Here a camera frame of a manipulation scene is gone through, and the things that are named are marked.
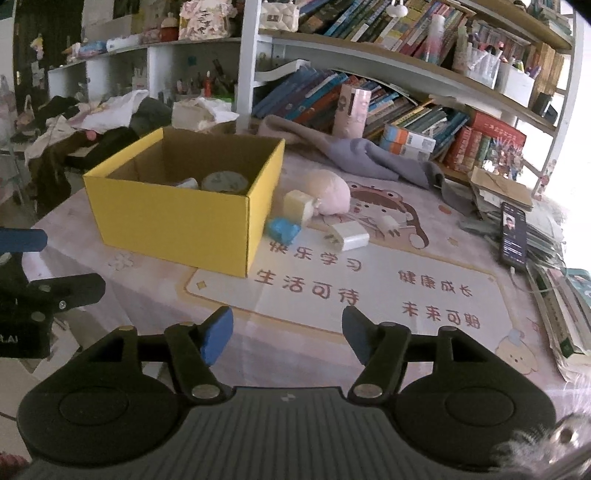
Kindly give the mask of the large white charger plug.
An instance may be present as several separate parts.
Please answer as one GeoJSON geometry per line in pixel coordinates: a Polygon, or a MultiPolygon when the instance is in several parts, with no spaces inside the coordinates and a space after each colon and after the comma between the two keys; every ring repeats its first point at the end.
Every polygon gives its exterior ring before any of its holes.
{"type": "Polygon", "coordinates": [[[356,250],[369,245],[370,234],[356,221],[332,224],[325,240],[339,252],[356,250]]]}

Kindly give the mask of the white quilted handbag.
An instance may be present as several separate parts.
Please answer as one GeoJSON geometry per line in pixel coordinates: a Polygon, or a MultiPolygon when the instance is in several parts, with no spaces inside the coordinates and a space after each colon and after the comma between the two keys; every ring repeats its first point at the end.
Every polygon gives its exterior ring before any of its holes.
{"type": "Polygon", "coordinates": [[[297,32],[300,25],[300,7],[294,1],[263,1],[260,6],[259,27],[263,30],[297,32]]]}

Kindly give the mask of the cartoon desk mat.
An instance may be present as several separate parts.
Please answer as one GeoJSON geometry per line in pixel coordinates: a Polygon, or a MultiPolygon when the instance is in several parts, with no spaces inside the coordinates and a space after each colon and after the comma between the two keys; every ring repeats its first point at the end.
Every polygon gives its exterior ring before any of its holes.
{"type": "Polygon", "coordinates": [[[555,376],[532,302],[512,290],[487,250],[474,251],[455,212],[424,191],[391,182],[352,177],[349,186],[349,213],[315,218],[289,246],[264,239],[246,278],[197,270],[185,292],[331,333],[341,329],[348,306],[421,334],[457,327],[529,378],[555,376]],[[378,230],[382,215],[400,224],[398,237],[378,230]],[[332,224],[349,221],[366,228],[370,243],[339,252],[325,235],[332,224]]]}

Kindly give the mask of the yellow cardboard box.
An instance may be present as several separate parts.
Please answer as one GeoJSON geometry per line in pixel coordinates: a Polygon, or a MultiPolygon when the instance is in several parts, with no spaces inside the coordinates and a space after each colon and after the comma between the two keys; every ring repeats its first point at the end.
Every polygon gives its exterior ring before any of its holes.
{"type": "Polygon", "coordinates": [[[105,244],[203,270],[245,278],[273,205],[283,140],[161,128],[84,176],[105,244]],[[201,189],[217,171],[249,180],[238,194],[201,189]],[[176,188],[189,177],[198,190],[176,188]]]}

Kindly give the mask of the pink pen holder box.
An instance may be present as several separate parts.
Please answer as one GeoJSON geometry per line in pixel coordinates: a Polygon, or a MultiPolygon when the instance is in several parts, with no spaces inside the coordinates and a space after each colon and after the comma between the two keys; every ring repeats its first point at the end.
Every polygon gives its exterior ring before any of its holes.
{"type": "Polygon", "coordinates": [[[369,114],[370,98],[370,90],[342,84],[332,136],[342,139],[362,138],[369,114]]]}

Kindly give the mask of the floral pink bag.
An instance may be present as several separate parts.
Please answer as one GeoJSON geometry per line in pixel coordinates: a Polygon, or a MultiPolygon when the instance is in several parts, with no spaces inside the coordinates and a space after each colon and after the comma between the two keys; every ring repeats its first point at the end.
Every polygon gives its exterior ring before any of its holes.
{"type": "Polygon", "coordinates": [[[236,9],[231,1],[185,1],[179,11],[179,40],[202,41],[229,38],[230,20],[236,9]]]}

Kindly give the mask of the cream square block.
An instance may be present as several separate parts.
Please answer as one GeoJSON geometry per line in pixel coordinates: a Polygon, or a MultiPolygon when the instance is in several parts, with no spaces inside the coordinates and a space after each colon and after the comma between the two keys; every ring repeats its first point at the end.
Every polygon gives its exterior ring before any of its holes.
{"type": "Polygon", "coordinates": [[[291,223],[305,226],[315,216],[317,204],[317,198],[300,190],[291,190],[283,197],[283,218],[291,223]]]}

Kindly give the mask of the small white charger plug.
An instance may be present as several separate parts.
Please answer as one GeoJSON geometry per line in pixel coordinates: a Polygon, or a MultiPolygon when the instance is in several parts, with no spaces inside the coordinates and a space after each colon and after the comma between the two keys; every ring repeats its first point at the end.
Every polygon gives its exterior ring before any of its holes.
{"type": "Polygon", "coordinates": [[[386,238],[400,235],[400,224],[390,215],[382,215],[377,218],[376,225],[386,238]]]}

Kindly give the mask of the grey purple cloth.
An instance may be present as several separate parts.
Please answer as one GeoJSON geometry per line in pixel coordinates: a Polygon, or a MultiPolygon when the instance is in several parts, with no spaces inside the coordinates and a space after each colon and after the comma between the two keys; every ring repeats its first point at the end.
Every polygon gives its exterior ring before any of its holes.
{"type": "Polygon", "coordinates": [[[404,180],[426,190],[438,191],[444,203],[465,215],[475,210],[474,201],[453,188],[441,168],[429,160],[407,159],[364,138],[334,137],[274,115],[259,123],[257,134],[283,139],[288,149],[312,162],[366,178],[404,180]]]}

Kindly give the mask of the black smartphone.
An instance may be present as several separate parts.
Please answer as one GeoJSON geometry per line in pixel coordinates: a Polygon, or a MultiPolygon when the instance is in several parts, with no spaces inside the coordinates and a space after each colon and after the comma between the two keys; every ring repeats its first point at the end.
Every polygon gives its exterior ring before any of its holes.
{"type": "Polygon", "coordinates": [[[501,204],[501,249],[503,263],[524,270],[527,262],[527,223],[525,212],[514,205],[501,204]]]}

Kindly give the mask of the red book set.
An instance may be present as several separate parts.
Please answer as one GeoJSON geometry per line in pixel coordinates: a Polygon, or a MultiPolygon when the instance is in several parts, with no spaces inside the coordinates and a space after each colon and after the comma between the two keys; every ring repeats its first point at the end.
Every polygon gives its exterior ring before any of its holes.
{"type": "Polygon", "coordinates": [[[444,158],[444,165],[465,174],[475,168],[516,180],[524,167],[527,136],[506,122],[471,110],[444,158]]]}

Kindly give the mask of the white bookshelf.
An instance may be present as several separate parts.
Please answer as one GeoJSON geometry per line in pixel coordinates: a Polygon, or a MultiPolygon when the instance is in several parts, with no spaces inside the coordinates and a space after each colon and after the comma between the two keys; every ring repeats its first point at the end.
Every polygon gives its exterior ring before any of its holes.
{"type": "Polygon", "coordinates": [[[131,60],[145,66],[146,88],[152,97],[173,89],[181,78],[211,70],[212,62],[219,60],[223,70],[238,82],[235,108],[242,115],[252,111],[253,94],[266,83],[263,73],[297,60],[307,61],[315,68],[373,78],[422,100],[433,98],[468,105],[506,123],[529,124],[551,137],[552,143],[546,150],[539,155],[528,153],[524,160],[525,168],[537,179],[548,177],[551,166],[558,161],[574,107],[577,81],[577,76],[572,74],[563,93],[559,119],[550,122],[528,106],[442,66],[373,44],[270,31],[249,32],[245,38],[141,44],[96,55],[50,70],[49,94],[71,96],[76,85],[84,82],[91,100],[106,99],[130,79],[131,60]]]}

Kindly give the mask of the orange blue white carton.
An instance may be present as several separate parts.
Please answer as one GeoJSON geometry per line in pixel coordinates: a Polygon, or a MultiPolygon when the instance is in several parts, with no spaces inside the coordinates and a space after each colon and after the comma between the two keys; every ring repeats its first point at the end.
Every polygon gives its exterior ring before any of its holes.
{"type": "Polygon", "coordinates": [[[379,146],[403,158],[428,161],[435,151],[436,140],[394,125],[387,125],[379,146]]]}

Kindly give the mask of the yellow tape roll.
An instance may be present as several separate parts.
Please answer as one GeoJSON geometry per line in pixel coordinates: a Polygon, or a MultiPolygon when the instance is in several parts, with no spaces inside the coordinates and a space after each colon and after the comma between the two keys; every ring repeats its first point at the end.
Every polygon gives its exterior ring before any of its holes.
{"type": "Polygon", "coordinates": [[[217,171],[204,178],[201,189],[209,192],[242,195],[249,191],[249,180],[235,171],[217,171]]]}

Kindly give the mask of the pink plush toy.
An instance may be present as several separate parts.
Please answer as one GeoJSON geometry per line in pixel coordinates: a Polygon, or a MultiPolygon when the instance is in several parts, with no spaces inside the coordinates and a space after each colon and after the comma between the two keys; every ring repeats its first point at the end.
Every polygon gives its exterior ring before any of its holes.
{"type": "Polygon", "coordinates": [[[304,192],[315,199],[315,214],[346,214],[351,206],[351,189],[341,176],[330,170],[312,170],[305,177],[304,192]]]}

